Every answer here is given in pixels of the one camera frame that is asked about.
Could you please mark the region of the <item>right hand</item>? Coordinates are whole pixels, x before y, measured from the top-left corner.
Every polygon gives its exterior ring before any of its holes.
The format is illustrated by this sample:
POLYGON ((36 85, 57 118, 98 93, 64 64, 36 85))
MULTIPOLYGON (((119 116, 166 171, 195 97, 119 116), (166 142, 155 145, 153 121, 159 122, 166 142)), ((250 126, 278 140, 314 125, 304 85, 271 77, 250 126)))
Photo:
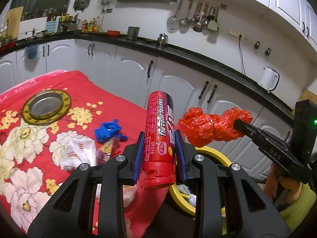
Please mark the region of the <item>right hand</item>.
POLYGON ((269 200, 272 200, 277 196, 277 189, 279 185, 288 190, 284 198, 285 204, 292 204, 298 199, 302 190, 302 183, 290 177, 278 177, 276 175, 276 165, 272 163, 263 190, 269 200))

